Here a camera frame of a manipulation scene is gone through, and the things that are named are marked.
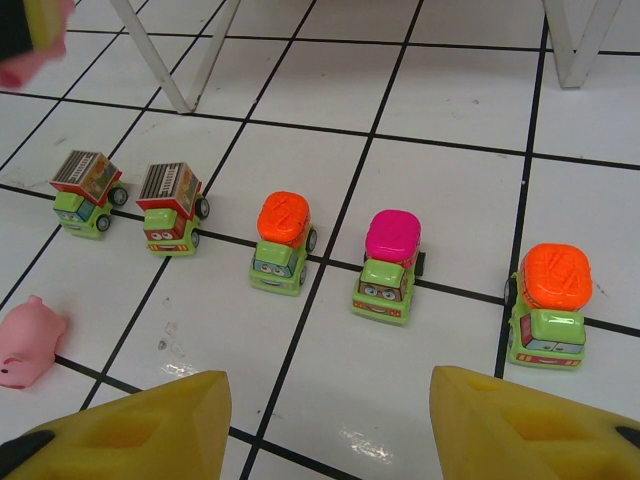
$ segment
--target toy truck wheel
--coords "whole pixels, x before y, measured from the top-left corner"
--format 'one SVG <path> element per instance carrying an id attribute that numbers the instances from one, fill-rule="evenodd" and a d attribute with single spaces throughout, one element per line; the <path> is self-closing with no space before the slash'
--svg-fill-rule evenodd
<path id="1" fill-rule="evenodd" d="M 210 211 L 209 200 L 206 198 L 199 198 L 196 200 L 196 215 L 198 218 L 204 220 L 209 216 Z"/>
<path id="2" fill-rule="evenodd" d="M 318 232 L 316 232 L 315 228 L 309 230 L 309 235 L 307 235 L 307 253 L 313 252 L 313 249 L 316 248 L 316 243 L 318 242 Z"/>
<path id="3" fill-rule="evenodd" d="M 96 220 L 96 228 L 99 232 L 106 232 L 111 226 L 111 219 L 108 215 L 100 215 Z"/>
<path id="4" fill-rule="evenodd" d="M 191 232 L 191 243 L 193 244 L 193 248 L 198 248 L 198 245 L 200 245 L 200 234 L 195 230 Z"/>
<path id="5" fill-rule="evenodd" d="M 421 277 L 424 275 L 424 262 L 427 259 L 427 254 L 424 252 L 418 253 L 418 259 L 416 260 L 416 277 Z"/>
<path id="6" fill-rule="evenodd" d="M 122 187 L 115 187 L 109 191 L 109 201 L 116 207 L 121 207 L 129 199 L 129 194 Z"/>
<path id="7" fill-rule="evenodd" d="M 518 295 L 518 283 L 515 278 L 509 278 L 504 284 L 504 304 L 513 307 L 516 304 Z"/>

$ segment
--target pig toy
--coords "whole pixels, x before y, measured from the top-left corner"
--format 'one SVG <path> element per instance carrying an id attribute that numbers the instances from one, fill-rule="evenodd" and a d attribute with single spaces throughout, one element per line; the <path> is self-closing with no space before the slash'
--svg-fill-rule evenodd
<path id="1" fill-rule="evenodd" d="M 0 386 L 20 390 L 31 385 L 53 365 L 66 329 L 65 319 L 35 295 L 11 310 L 0 324 Z"/>

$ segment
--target white tile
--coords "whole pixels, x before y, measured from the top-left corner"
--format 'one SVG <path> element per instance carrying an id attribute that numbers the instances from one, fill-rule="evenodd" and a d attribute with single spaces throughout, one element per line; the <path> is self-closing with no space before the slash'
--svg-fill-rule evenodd
<path id="1" fill-rule="evenodd" d="M 369 131 L 399 47 L 296 42 L 254 118 Z"/>
<path id="2" fill-rule="evenodd" d="M 571 32 L 574 48 L 577 48 L 584 28 L 589 21 L 596 0 L 564 0 L 567 22 Z M 640 51 L 640 35 L 638 35 L 638 17 L 640 3 L 625 0 L 620 4 L 613 23 L 607 32 L 601 50 L 605 51 Z"/>
<path id="3" fill-rule="evenodd" d="M 109 155 L 137 115 L 133 110 L 62 103 L 0 172 L 0 183 L 53 195 L 49 181 L 72 150 Z"/>
<path id="4" fill-rule="evenodd" d="M 378 133 L 524 150 L 538 54 L 410 47 Z"/>
<path id="5" fill-rule="evenodd" d="M 55 105 L 52 100 L 0 94 L 0 112 L 20 112 L 0 129 L 0 165 Z"/>
<path id="6" fill-rule="evenodd" d="M 300 38 L 402 42 L 417 0 L 318 0 Z"/>
<path id="7" fill-rule="evenodd" d="M 187 162 L 204 188 L 239 127 L 237 122 L 145 113 L 113 157 L 133 200 L 122 210 L 142 215 L 135 200 L 140 195 L 147 167 L 155 163 Z M 205 220 L 203 228 L 211 223 L 210 219 Z"/>
<path id="8" fill-rule="evenodd" d="M 284 458 L 273 455 L 264 450 L 260 450 L 256 463 L 251 469 L 250 478 L 254 480 L 262 479 L 286 479 L 286 480 L 326 480 L 327 477 L 319 473 L 302 467 L 297 463 L 290 462 Z"/>
<path id="9" fill-rule="evenodd" d="M 224 370 L 233 399 L 231 424 L 255 433 L 317 265 L 307 263 L 302 294 L 285 297 L 249 286 L 252 254 L 244 246 L 201 238 L 196 256 L 173 259 L 109 375 L 150 388 Z"/>
<path id="10" fill-rule="evenodd" d="M 151 41 L 171 70 L 192 39 L 152 37 Z M 120 35 L 74 87 L 69 98 L 144 107 L 158 87 L 131 37 Z"/>
<path id="11" fill-rule="evenodd" d="M 362 264 L 381 210 L 413 212 L 427 254 L 424 279 L 502 296 L 522 177 L 520 157 L 375 141 L 332 253 Z"/>
<path id="12" fill-rule="evenodd" d="M 638 204 L 638 172 L 536 159 L 521 255 L 543 242 L 581 248 L 589 257 L 594 282 L 583 313 L 640 328 Z"/>
<path id="13" fill-rule="evenodd" d="M 100 387 L 98 387 L 98 391 L 91 399 L 89 408 L 104 405 L 105 403 L 115 402 L 116 400 L 120 400 L 128 395 L 128 393 L 118 390 L 117 388 L 113 388 L 111 385 L 101 383 Z"/>
<path id="14" fill-rule="evenodd" d="M 144 0 L 130 0 L 134 10 L 138 10 Z M 69 17 L 69 29 L 71 30 L 100 30 L 118 31 L 123 27 L 120 17 L 104 0 L 83 0 Z"/>
<path id="15" fill-rule="evenodd" d="M 190 90 L 210 39 L 201 38 L 177 68 L 173 78 L 183 94 Z M 280 58 L 286 42 L 228 39 L 198 104 L 198 113 L 244 118 Z M 154 108 L 173 110 L 161 92 Z"/>
<path id="16" fill-rule="evenodd" d="M 0 228 L 0 244 L 7 246 L 0 249 L 0 302 L 56 228 L 51 207 L 48 200 L 0 190 L 0 225 L 11 226 Z"/>
<path id="17" fill-rule="evenodd" d="M 57 352 L 100 371 L 160 264 L 145 251 L 142 225 L 135 220 L 112 217 L 101 241 L 60 231 L 0 316 L 31 294 L 41 297 L 69 318 Z"/>
<path id="18" fill-rule="evenodd" d="M 229 35 L 291 37 L 311 0 L 242 0 Z M 216 15 L 205 33 L 213 35 L 221 16 Z"/>
<path id="19" fill-rule="evenodd" d="M 150 0 L 138 18 L 150 33 L 197 34 L 215 13 L 221 0 Z"/>
<path id="20" fill-rule="evenodd" d="M 535 151 L 640 165 L 640 57 L 600 55 L 584 86 L 561 90 L 545 61 Z"/>
<path id="21" fill-rule="evenodd" d="M 638 420 L 638 362 L 637 338 L 587 327 L 585 360 L 579 370 L 550 371 L 507 362 L 504 379 Z"/>
<path id="22" fill-rule="evenodd" d="M 360 478 L 441 478 L 436 365 L 492 374 L 502 309 L 419 288 L 406 327 L 351 314 L 357 274 L 329 267 L 266 439 Z"/>
<path id="23" fill-rule="evenodd" d="M 542 2 L 530 0 L 426 1 L 412 42 L 538 48 Z"/>
<path id="24" fill-rule="evenodd" d="M 258 240 L 256 221 L 273 192 L 304 196 L 322 255 L 364 148 L 365 139 L 291 128 L 248 125 L 211 189 L 216 232 Z"/>
<path id="25" fill-rule="evenodd" d="M 64 95 L 113 37 L 112 34 L 67 33 L 66 55 L 47 63 L 24 92 L 56 97 Z"/>
<path id="26" fill-rule="evenodd" d="M 92 386 L 93 379 L 54 364 L 29 388 L 0 388 L 0 444 L 76 413 Z"/>

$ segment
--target green toy truck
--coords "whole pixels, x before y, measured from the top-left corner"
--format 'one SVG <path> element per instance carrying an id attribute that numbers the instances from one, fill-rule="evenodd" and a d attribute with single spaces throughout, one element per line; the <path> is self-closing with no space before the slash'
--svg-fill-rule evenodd
<path id="1" fill-rule="evenodd" d="M 100 238 L 111 226 L 113 206 L 129 198 L 121 175 L 101 153 L 71 152 L 51 181 L 58 190 L 53 210 L 62 228 L 79 237 Z"/>
<path id="2" fill-rule="evenodd" d="M 365 262 L 353 288 L 351 309 L 357 315 L 404 325 L 422 276 L 420 221 L 411 213 L 384 210 L 372 220 L 365 241 Z"/>
<path id="3" fill-rule="evenodd" d="M 251 286 L 267 292 L 297 296 L 307 276 L 307 255 L 318 234 L 311 226 L 309 204 L 304 197 L 276 192 L 265 201 L 258 217 L 262 240 L 251 260 Z"/>
<path id="4" fill-rule="evenodd" d="M 577 310 L 591 294 L 589 260 L 582 251 L 559 244 L 531 249 L 505 284 L 509 361 L 562 370 L 580 366 L 587 337 Z"/>
<path id="5" fill-rule="evenodd" d="M 144 233 L 153 255 L 193 255 L 200 243 L 197 228 L 209 216 L 209 202 L 186 163 L 151 165 L 138 205 L 144 210 Z"/>

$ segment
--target white chair leg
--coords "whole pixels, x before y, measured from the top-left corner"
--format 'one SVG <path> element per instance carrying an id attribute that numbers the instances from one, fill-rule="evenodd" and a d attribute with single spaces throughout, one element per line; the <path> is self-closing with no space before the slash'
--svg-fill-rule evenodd
<path id="1" fill-rule="evenodd" d="M 211 71 L 218 59 L 218 55 L 222 49 L 222 45 L 224 44 L 229 27 L 233 22 L 236 12 L 238 11 L 240 0 L 227 0 L 223 15 L 216 27 L 214 36 L 211 39 L 211 44 L 205 53 L 202 65 L 198 69 L 193 85 L 186 99 L 182 95 L 178 85 L 176 85 L 176 82 L 171 77 L 171 72 L 169 72 L 169 69 L 162 61 L 162 58 L 158 54 L 153 42 L 149 38 L 149 34 L 144 29 L 144 26 L 136 15 L 131 3 L 129 3 L 129 0 L 110 1 L 116 13 L 122 20 L 122 23 L 124 23 L 124 26 L 129 31 L 129 35 L 138 47 L 138 50 L 140 50 L 140 53 L 147 62 L 151 72 L 153 72 L 153 75 L 156 77 L 160 87 L 162 87 L 167 98 L 169 98 L 173 108 L 178 113 L 193 112 L 198 106 L 202 92 L 207 86 L 207 82 L 211 76 Z"/>
<path id="2" fill-rule="evenodd" d="M 598 56 L 622 0 L 597 0 L 577 50 L 573 51 L 563 0 L 542 0 L 562 88 L 581 87 Z"/>

